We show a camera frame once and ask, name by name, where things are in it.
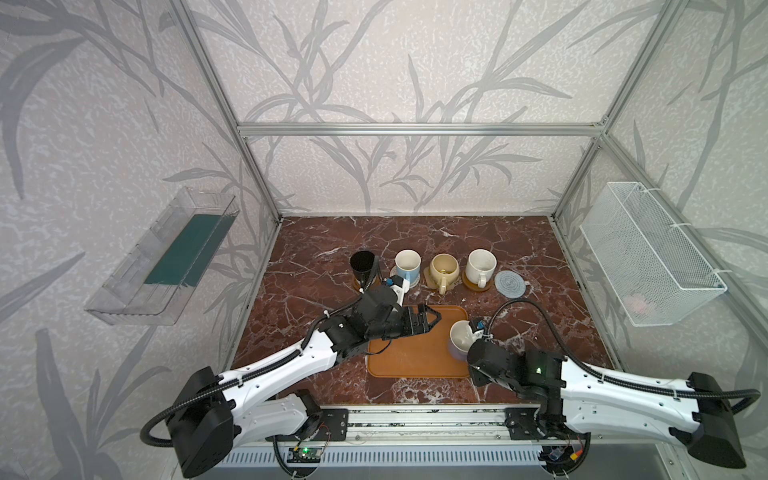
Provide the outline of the white and purple mug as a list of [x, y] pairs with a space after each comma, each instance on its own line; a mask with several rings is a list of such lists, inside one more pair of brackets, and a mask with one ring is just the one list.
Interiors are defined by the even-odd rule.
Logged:
[[458, 361], [466, 361], [469, 349], [482, 335], [483, 330], [475, 329], [470, 321], [457, 321], [449, 331], [449, 353]]

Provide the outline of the beige yellow mug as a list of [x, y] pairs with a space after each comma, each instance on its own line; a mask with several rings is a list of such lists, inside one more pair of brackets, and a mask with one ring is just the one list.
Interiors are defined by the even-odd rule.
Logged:
[[428, 278], [440, 295], [445, 295], [460, 275], [458, 260], [448, 254], [437, 254], [428, 267]]

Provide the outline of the white and blue mug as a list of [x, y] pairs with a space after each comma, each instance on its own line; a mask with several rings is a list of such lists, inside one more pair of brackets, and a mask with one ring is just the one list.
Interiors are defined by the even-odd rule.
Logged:
[[399, 273], [408, 271], [421, 272], [421, 256], [412, 249], [401, 250], [395, 256], [395, 269]]

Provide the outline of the black mug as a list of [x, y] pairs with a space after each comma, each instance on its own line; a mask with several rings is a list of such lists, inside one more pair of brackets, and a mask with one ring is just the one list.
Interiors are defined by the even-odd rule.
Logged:
[[355, 252], [349, 259], [350, 268], [353, 276], [363, 283], [361, 289], [367, 289], [368, 284], [377, 275], [378, 257], [369, 250], [360, 250]]

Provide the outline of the grey round woven coaster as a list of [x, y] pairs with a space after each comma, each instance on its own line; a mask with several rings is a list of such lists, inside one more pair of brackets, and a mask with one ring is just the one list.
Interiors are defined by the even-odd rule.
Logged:
[[507, 299], [523, 297], [528, 289], [528, 283], [517, 272], [504, 270], [494, 277], [494, 286], [498, 293]]

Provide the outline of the cork flower-shaped coaster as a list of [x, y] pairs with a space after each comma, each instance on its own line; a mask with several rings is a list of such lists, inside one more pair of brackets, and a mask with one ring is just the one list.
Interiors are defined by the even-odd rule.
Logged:
[[432, 266], [427, 266], [423, 270], [423, 276], [428, 289], [438, 291], [441, 295], [444, 295], [446, 292], [453, 290], [459, 282], [460, 270], [436, 270]]

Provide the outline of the brown round wooden coaster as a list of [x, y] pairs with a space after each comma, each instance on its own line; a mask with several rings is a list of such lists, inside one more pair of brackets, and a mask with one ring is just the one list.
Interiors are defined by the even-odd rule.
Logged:
[[488, 291], [488, 290], [491, 288], [491, 286], [492, 286], [492, 284], [491, 284], [491, 283], [486, 283], [486, 284], [485, 284], [483, 287], [479, 287], [477, 284], [475, 284], [475, 283], [472, 283], [472, 282], [471, 282], [471, 281], [468, 279], [468, 277], [467, 277], [467, 275], [466, 275], [466, 273], [465, 273], [465, 272], [463, 272], [463, 273], [462, 273], [462, 275], [461, 275], [461, 280], [462, 280], [463, 284], [464, 284], [464, 285], [465, 285], [465, 286], [466, 286], [466, 287], [467, 287], [469, 290], [471, 290], [471, 291], [473, 291], [473, 292], [485, 292], [485, 291]]

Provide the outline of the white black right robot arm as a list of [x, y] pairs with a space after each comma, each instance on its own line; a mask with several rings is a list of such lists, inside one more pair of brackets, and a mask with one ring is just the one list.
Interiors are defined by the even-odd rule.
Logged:
[[742, 450], [731, 405], [710, 375], [659, 380], [577, 362], [558, 353], [515, 354], [475, 341], [467, 354], [470, 378], [490, 383], [537, 403], [526, 429], [541, 438], [614, 434], [680, 444], [710, 465], [743, 469]]

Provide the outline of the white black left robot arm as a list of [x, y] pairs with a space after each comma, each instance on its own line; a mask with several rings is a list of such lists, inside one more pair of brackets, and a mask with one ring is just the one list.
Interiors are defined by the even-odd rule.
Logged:
[[277, 394], [368, 353], [373, 340], [426, 334], [441, 319], [428, 305], [403, 305], [396, 288], [376, 286], [324, 313], [301, 341], [275, 354], [220, 374], [209, 367], [198, 370], [161, 418], [182, 475], [207, 472], [248, 441], [314, 433], [321, 410], [310, 395], [278, 399]]

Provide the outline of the brown rectangular serving tray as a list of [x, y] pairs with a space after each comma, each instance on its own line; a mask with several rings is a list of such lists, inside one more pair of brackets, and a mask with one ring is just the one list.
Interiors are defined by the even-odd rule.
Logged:
[[435, 306], [441, 321], [426, 334], [369, 343], [367, 370], [377, 378], [467, 378], [468, 365], [452, 351], [450, 330], [459, 321], [468, 320], [460, 306]]

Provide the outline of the pink object in basket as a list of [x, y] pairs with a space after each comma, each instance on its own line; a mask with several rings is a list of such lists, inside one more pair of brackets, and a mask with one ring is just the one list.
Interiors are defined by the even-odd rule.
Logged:
[[629, 314], [633, 316], [647, 315], [654, 308], [654, 304], [642, 294], [624, 296], [622, 301]]

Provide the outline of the left green circuit board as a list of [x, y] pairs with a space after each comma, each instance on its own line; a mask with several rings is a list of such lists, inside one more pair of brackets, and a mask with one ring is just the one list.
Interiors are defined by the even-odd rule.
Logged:
[[323, 454], [322, 447], [293, 447], [288, 450], [286, 462], [288, 464], [319, 464]]

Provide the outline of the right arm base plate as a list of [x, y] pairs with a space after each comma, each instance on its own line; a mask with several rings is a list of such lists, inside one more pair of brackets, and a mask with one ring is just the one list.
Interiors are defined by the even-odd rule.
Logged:
[[558, 440], [575, 441], [577, 444], [591, 442], [589, 433], [578, 433], [570, 429], [563, 419], [555, 419], [540, 412], [539, 405], [514, 405], [504, 409], [504, 422], [511, 440]]

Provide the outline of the aluminium cage frame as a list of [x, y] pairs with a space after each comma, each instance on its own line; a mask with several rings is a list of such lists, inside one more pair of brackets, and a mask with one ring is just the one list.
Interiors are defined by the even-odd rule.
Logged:
[[[478, 77], [447, 99], [426, 94], [427, 71], [403, 64], [406, 76], [389, 87], [396, 40], [414, 36], [437, 55], [445, 41], [428, 39], [442, 28], [438, 6], [406, 1], [367, 1], [355, 34], [333, 58], [321, 54], [331, 5], [319, 3], [305, 39], [288, 33], [283, 54], [264, 39], [266, 16], [285, 14], [283, 1], [176, 1], [172, 18], [182, 24], [203, 77], [223, 104], [235, 144], [255, 169], [257, 182], [281, 214], [297, 208], [282, 195], [270, 165], [274, 151], [256, 156], [258, 142], [271, 148], [291, 136], [315, 140], [360, 185], [363, 212], [376, 208], [370, 175], [376, 153], [354, 154], [341, 141], [355, 135], [397, 140], [398, 171], [381, 186], [391, 200], [383, 213], [425, 213], [480, 165], [500, 165], [491, 147], [522, 137], [587, 137], [590, 145], [563, 191], [546, 210], [570, 242], [593, 298], [605, 301], [600, 318], [615, 327], [614, 340], [628, 349], [632, 334], [647, 343], [646, 366], [669, 359], [700, 358], [732, 373], [739, 388], [767, 386], [767, 5], [763, 1], [612, 1], [608, 16], [569, 40], [547, 69], [569, 76], [585, 68], [585, 44], [596, 52], [617, 43], [635, 25], [650, 22], [635, 44], [633, 62], [610, 104], [583, 121], [534, 123], [515, 90], [557, 96], [561, 86], [524, 71], [538, 52], [585, 14], [588, 3], [563, 4], [555, 21], [510, 47], [517, 1], [491, 8], [496, 43]], [[694, 245], [720, 271], [728, 290], [677, 324], [631, 324], [578, 221], [584, 219], [612, 158], [631, 180], [651, 190]]]

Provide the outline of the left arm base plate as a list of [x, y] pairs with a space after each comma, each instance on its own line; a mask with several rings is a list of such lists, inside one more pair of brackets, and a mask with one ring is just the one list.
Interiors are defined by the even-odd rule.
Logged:
[[322, 409], [312, 413], [299, 429], [288, 435], [277, 435], [278, 442], [330, 441], [341, 442], [347, 438], [348, 409]]

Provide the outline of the clear plastic wall shelf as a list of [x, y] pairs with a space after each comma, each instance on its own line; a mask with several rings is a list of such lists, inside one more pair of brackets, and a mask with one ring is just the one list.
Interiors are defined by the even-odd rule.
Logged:
[[85, 311], [113, 326], [176, 324], [239, 213], [233, 194], [181, 188]]

